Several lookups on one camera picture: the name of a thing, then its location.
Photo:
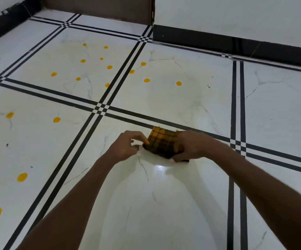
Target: hand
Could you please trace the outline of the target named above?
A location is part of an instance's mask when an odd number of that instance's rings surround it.
[[[189,159],[199,159],[201,157],[207,157],[211,160],[217,154],[221,154],[223,149],[229,148],[226,144],[204,134],[195,131],[185,131],[178,135],[173,149],[175,153],[181,151],[184,147],[184,152],[174,155],[171,162],[180,162]]]
[[[108,154],[115,163],[124,161],[132,155],[135,155],[139,150],[139,146],[132,146],[132,139],[139,140],[149,145],[148,139],[142,132],[125,131],[118,136],[115,142],[112,143],[106,154]]]

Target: black baseboard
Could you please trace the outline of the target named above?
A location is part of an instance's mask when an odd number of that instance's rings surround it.
[[[39,0],[24,0],[2,12],[0,16],[0,37],[26,21],[42,9]]]
[[[154,25],[153,40],[301,66],[301,47]]]

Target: brown wooden panel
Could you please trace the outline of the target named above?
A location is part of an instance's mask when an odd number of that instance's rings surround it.
[[[152,24],[152,0],[42,0],[50,9]]]

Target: right hand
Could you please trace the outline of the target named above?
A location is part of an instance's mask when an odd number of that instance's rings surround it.
[[[187,130],[178,135],[173,149],[175,153],[178,153],[179,147],[184,147],[184,152],[174,155],[171,162],[180,162],[183,160],[199,159],[206,157],[213,160],[214,156],[218,154],[219,150],[226,148],[226,144],[204,134],[201,132],[195,132]]]

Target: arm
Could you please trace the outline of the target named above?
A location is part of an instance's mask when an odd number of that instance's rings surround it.
[[[132,139],[148,143],[141,132],[126,131],[88,173],[24,238],[17,250],[76,250],[101,186],[113,166],[137,153]]]
[[[226,144],[206,134],[181,133],[174,145],[184,147],[173,162],[207,157],[218,164],[244,191],[265,222],[289,250],[301,249],[301,195],[248,162]]]

